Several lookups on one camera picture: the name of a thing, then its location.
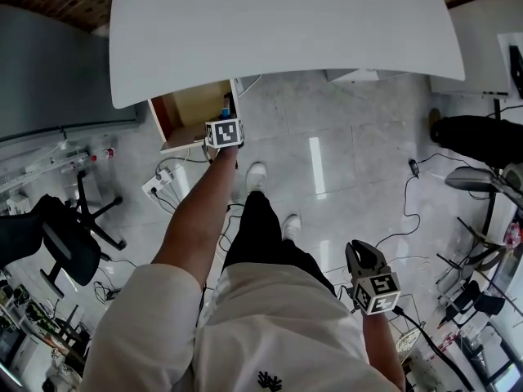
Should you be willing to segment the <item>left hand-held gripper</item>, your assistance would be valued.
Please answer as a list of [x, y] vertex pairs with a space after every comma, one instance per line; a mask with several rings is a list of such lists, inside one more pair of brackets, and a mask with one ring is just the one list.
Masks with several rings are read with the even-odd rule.
[[214, 149], [241, 146], [244, 143], [244, 129], [239, 118], [206, 122], [205, 131], [205, 145]]

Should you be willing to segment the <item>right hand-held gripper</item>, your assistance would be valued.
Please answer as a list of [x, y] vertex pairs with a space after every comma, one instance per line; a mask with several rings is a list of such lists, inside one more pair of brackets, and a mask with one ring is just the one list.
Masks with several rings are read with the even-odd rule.
[[392, 311], [401, 294], [400, 283], [382, 252], [354, 239], [346, 245], [345, 255], [355, 308], [365, 315]]

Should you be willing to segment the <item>white wooden drawer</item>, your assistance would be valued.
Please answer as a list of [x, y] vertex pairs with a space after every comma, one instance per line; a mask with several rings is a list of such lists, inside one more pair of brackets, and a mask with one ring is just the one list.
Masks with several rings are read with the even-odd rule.
[[221, 115], [227, 96], [231, 116], [238, 118], [238, 94], [232, 79], [169, 92], [148, 100], [163, 141], [160, 152], [170, 154], [203, 146], [205, 123]]

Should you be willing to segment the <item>person's right forearm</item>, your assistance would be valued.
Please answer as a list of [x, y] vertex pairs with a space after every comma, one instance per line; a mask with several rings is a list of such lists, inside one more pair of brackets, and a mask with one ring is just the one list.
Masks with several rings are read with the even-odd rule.
[[405, 392], [405, 374], [385, 315], [363, 314], [363, 335], [370, 365]]

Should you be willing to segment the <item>person's left forearm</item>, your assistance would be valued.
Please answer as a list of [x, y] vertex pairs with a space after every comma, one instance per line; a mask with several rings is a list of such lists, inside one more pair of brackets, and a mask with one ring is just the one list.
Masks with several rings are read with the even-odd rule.
[[206, 283], [234, 186], [238, 152], [236, 146], [221, 149], [179, 204], [154, 264], [180, 268], [200, 286]]

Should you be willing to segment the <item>person's left white shoe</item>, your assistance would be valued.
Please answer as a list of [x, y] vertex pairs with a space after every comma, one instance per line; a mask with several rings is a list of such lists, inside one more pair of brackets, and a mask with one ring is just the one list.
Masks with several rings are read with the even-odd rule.
[[267, 171], [264, 163], [256, 162], [250, 166], [246, 174], [246, 188], [252, 192], [266, 192]]

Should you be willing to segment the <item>person's white shoe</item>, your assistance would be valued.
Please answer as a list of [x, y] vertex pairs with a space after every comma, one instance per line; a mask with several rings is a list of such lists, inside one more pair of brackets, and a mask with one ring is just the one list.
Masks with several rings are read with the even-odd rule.
[[246, 174], [246, 188], [252, 192], [266, 192], [267, 171], [264, 163], [256, 162], [250, 166]]
[[289, 215], [282, 226], [282, 239], [295, 242], [297, 236], [302, 230], [302, 221], [299, 215]]

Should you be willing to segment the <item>person's black trousers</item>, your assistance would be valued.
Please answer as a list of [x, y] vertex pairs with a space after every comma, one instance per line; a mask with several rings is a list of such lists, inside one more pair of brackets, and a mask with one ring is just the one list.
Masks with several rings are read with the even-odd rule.
[[264, 193], [253, 191], [247, 196], [239, 231], [226, 253], [224, 268], [238, 263], [291, 265], [308, 273], [331, 293], [334, 286], [321, 272], [314, 257], [284, 239], [279, 220]]

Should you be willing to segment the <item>person's right white shoe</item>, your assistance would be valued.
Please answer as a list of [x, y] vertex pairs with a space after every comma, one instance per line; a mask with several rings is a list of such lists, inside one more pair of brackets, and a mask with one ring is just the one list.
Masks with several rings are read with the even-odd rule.
[[282, 239], [295, 242], [297, 236], [302, 230], [302, 221], [299, 215], [289, 215], [282, 226]]

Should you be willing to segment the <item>person's white shirt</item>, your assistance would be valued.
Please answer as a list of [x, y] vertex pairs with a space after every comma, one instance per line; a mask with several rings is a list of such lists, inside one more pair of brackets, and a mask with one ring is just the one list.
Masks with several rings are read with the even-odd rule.
[[199, 315], [183, 269], [137, 268], [99, 322], [81, 392], [397, 392], [360, 324], [291, 265], [227, 267]]

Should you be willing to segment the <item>white desk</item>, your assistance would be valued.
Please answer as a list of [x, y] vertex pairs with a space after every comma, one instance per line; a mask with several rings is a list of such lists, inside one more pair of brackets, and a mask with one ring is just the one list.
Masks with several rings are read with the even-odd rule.
[[112, 0], [118, 109], [210, 82], [317, 69], [465, 77], [444, 0]]

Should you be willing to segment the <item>grey round stool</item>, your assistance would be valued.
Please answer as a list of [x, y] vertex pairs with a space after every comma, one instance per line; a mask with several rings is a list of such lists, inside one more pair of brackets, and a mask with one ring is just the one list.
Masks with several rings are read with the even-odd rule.
[[458, 167], [445, 178], [453, 189], [476, 193], [501, 193], [514, 203], [523, 204], [523, 188], [487, 169]]

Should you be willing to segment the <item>grey metal refrigerator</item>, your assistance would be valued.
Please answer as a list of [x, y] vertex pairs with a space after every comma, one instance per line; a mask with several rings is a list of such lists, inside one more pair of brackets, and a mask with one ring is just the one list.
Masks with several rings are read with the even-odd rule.
[[136, 120], [113, 105], [106, 39], [0, 4], [0, 141]]

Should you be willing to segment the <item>white metal shelf rack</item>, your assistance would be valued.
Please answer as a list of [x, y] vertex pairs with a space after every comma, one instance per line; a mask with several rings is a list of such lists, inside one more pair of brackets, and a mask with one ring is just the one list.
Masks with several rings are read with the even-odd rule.
[[94, 163], [94, 149], [113, 148], [116, 134], [65, 137], [63, 133], [0, 140], [0, 194], [27, 185], [45, 173], [72, 173]]

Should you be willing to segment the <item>black mesh office chair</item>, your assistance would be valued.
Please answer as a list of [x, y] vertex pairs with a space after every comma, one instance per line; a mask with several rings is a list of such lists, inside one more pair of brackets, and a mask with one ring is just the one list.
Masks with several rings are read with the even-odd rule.
[[120, 205], [123, 199], [118, 196], [96, 212], [90, 212], [83, 186], [85, 176], [84, 171], [77, 174], [78, 199], [75, 205], [46, 194], [30, 212], [0, 216], [0, 269], [34, 255], [44, 246], [55, 259], [55, 264], [50, 272], [41, 270], [40, 274], [61, 299], [64, 293], [56, 285], [61, 271], [78, 285], [86, 286], [98, 270], [100, 261], [110, 260], [92, 234], [118, 251], [127, 246], [125, 241], [111, 238], [96, 223], [98, 217]]

